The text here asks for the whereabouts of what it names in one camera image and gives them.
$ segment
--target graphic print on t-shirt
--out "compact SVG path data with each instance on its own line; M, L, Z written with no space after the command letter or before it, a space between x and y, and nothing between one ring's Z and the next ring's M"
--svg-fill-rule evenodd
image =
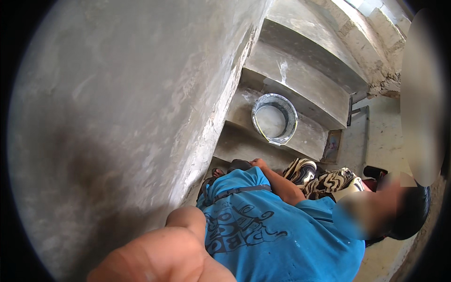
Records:
M235 207L230 202L223 202L220 210L205 213L208 235L205 247L210 255L226 253L241 246L272 242L287 236L285 230L272 231L263 223L274 215L273 211L253 211L255 206L244 204Z

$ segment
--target white liquid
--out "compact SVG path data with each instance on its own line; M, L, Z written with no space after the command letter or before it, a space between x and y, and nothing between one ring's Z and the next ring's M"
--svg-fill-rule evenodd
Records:
M264 106L255 114L258 125L267 137L277 137L285 129L285 118L280 110L273 106Z

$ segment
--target blue t-shirt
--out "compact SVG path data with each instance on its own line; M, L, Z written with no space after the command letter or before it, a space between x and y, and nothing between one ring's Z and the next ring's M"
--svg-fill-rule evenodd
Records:
M234 170L207 187L207 204L221 192L267 184L258 167ZM205 247L240 282L352 281L365 242L341 234L332 223L334 201L325 197L296 206L266 190L243 191L204 206Z

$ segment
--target metal bucket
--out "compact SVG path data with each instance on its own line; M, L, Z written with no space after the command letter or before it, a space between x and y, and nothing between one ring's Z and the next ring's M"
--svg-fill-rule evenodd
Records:
M285 119L285 124L280 133L276 136L268 136L267 132L263 129L262 121L258 123L257 113L263 108L274 107L281 112L283 118ZM280 146L285 145L295 134L296 128L298 127L298 114L296 109L291 104L288 99L279 94L265 94L261 96L252 107L252 123L255 129L271 144Z

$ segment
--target patterned cloth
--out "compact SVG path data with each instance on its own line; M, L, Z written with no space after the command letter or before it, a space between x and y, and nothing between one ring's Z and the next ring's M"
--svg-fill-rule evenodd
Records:
M358 191L364 191L362 179L346 167L335 171L326 171L319 175L318 178L315 178L316 169L315 162L296 158L284 170L283 177L296 184L304 193L305 198L309 200L317 200L328 196L335 201L332 193L352 185Z

